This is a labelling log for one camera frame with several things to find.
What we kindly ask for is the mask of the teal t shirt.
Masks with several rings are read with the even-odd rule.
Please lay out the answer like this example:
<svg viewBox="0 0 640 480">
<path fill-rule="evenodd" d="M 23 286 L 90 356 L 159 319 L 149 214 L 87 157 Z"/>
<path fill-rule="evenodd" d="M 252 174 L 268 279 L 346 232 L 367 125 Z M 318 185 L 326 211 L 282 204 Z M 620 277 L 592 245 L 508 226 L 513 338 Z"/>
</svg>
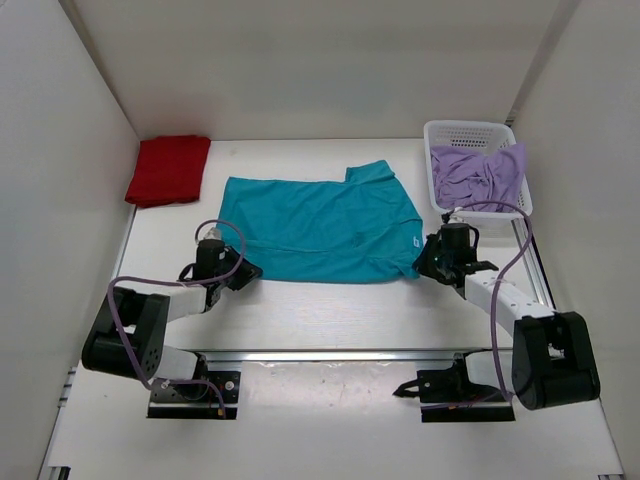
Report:
<svg viewBox="0 0 640 480">
<path fill-rule="evenodd" d="M 423 222 L 389 164 L 349 167 L 343 181 L 227 180 L 225 242 L 266 280 L 337 284 L 415 279 Z"/>
</svg>

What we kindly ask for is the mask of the red t shirt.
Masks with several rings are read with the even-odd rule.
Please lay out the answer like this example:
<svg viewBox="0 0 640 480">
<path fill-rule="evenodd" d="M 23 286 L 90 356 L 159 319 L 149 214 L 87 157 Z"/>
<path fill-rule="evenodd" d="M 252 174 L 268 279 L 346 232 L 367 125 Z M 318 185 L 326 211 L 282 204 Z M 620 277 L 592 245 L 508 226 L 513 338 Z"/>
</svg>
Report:
<svg viewBox="0 0 640 480">
<path fill-rule="evenodd" d="M 139 208 L 198 201 L 210 145 L 197 135 L 141 141 L 125 201 Z"/>
</svg>

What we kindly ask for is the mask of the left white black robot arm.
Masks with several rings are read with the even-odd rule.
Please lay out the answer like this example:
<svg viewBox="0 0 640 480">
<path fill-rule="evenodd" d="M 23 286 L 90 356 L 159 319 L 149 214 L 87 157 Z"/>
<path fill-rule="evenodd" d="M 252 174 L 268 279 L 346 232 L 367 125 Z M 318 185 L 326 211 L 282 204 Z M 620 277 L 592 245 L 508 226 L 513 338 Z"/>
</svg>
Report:
<svg viewBox="0 0 640 480">
<path fill-rule="evenodd" d="M 123 287 L 133 277 L 110 286 L 81 353 L 84 368 L 137 379 L 150 387 L 175 387 L 188 400 L 206 395 L 210 386 L 205 356 L 165 344 L 167 325 L 208 312 L 225 289 L 239 291 L 259 279 L 263 270 L 221 240 L 197 244 L 195 261 L 175 282 L 154 286 L 150 293 Z"/>
</svg>

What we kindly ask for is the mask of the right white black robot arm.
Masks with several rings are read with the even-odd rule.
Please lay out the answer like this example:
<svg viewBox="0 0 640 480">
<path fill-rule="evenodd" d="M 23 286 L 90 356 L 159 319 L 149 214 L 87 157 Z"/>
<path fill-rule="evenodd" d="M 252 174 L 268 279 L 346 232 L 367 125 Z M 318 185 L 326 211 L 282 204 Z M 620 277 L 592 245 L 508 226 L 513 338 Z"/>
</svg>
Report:
<svg viewBox="0 0 640 480">
<path fill-rule="evenodd" d="M 506 282 L 502 271 L 477 259 L 479 231 L 464 223 L 443 225 L 427 236 L 413 264 L 420 275 L 450 286 L 489 315 L 491 340 L 502 328 L 512 338 L 508 352 L 465 354 L 449 375 L 449 387 L 470 400 L 485 386 L 529 410 L 596 400 L 601 385 L 585 319 L 557 312 Z"/>
</svg>

